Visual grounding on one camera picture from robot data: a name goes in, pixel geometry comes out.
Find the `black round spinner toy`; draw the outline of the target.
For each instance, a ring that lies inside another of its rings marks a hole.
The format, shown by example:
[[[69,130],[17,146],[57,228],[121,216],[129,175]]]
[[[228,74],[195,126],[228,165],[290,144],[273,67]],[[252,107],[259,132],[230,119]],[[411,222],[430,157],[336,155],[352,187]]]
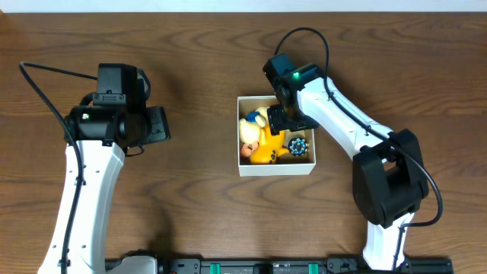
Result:
[[[300,136],[294,136],[289,139],[287,148],[293,156],[302,156],[308,152],[309,144],[306,139]]]

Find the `orange yellow rubber toy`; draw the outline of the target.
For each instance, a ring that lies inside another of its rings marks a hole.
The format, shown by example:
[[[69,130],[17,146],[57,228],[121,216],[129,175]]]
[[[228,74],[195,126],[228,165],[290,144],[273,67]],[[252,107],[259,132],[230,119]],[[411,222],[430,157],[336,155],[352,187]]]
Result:
[[[275,164],[278,158],[290,153],[285,146],[285,131],[273,135],[269,124],[260,130],[258,144],[258,149],[250,155],[251,164]]]

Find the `plush duck toy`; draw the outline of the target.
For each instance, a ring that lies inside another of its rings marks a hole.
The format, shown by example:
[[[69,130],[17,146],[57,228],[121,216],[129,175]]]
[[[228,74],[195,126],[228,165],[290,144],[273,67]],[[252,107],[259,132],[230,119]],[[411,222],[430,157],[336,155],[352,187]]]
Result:
[[[259,107],[239,120],[240,155],[249,158],[259,148],[260,131],[268,122],[268,107]]]

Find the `white cardboard box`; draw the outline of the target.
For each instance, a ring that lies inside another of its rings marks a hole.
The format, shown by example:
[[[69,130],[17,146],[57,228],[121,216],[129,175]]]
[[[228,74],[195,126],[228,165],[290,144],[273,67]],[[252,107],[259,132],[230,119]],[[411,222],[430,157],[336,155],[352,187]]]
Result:
[[[277,104],[278,100],[272,96],[243,96],[237,98],[237,118],[242,119],[258,107],[268,107]],[[314,131],[296,132],[309,143],[309,152],[302,156],[283,155],[276,164],[251,164],[238,153],[238,170],[241,177],[254,176],[293,176],[308,175],[316,165]]]

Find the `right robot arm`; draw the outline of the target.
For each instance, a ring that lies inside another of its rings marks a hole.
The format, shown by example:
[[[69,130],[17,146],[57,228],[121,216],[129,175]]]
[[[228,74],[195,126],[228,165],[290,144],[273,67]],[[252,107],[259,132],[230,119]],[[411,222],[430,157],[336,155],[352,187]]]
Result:
[[[323,127],[352,160],[352,195],[368,222],[362,257],[373,270],[397,270],[414,214],[429,194],[421,149],[408,129],[394,132],[347,99],[316,64],[297,68],[284,56],[263,73],[279,104],[271,132]]]

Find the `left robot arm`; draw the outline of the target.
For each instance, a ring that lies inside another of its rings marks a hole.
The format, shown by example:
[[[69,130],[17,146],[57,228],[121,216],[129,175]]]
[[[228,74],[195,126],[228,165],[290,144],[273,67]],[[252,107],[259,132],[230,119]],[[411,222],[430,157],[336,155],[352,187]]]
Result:
[[[117,177],[131,147],[170,139],[163,107],[81,104],[62,120],[65,185],[41,273],[156,273],[154,256],[107,268],[105,243]]]

